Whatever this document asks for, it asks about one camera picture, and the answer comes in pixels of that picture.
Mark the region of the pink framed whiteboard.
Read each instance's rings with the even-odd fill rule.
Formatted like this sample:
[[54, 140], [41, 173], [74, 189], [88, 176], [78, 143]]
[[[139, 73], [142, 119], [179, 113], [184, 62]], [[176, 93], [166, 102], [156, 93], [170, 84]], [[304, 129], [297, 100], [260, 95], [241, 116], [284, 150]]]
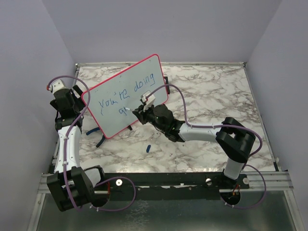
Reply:
[[125, 108], [138, 108], [145, 92], [152, 92], [164, 84], [160, 58], [153, 54], [85, 90], [81, 99], [88, 104], [90, 114], [109, 139], [138, 120]]

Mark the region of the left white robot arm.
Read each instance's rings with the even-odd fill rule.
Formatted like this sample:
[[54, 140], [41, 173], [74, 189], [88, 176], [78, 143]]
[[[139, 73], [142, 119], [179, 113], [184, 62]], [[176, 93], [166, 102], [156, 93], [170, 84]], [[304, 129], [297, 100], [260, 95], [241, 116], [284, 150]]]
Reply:
[[82, 133], [85, 104], [74, 93], [81, 94], [75, 85], [72, 89], [62, 80], [53, 82], [48, 90], [54, 100], [51, 106], [57, 111], [55, 129], [59, 136], [59, 150], [54, 173], [47, 178], [47, 186], [62, 212], [79, 208], [97, 199], [94, 189], [101, 190], [106, 185], [106, 177], [100, 166], [83, 169], [79, 161], [79, 141]]

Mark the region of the blue marker cap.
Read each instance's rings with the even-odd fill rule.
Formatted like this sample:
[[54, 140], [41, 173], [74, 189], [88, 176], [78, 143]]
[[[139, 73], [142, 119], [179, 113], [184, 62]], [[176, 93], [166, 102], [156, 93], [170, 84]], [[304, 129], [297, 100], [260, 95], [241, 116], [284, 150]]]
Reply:
[[150, 148], [151, 148], [151, 145], [148, 145], [147, 148], [146, 148], [146, 152], [147, 152], [147, 153], [149, 153]]

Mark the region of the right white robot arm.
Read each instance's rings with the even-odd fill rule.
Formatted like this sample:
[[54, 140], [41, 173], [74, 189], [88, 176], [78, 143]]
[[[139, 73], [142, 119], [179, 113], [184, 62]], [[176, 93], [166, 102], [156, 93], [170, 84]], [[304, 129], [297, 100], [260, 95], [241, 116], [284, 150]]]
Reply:
[[238, 183], [238, 177], [248, 161], [256, 136], [234, 118], [227, 117], [221, 124], [222, 127], [205, 128], [200, 124], [187, 125], [185, 121], [175, 119], [173, 113], [164, 104], [152, 105], [146, 110], [141, 105], [132, 113], [143, 125], [150, 123], [172, 142], [218, 143], [228, 157], [221, 183], [226, 188], [232, 188]]

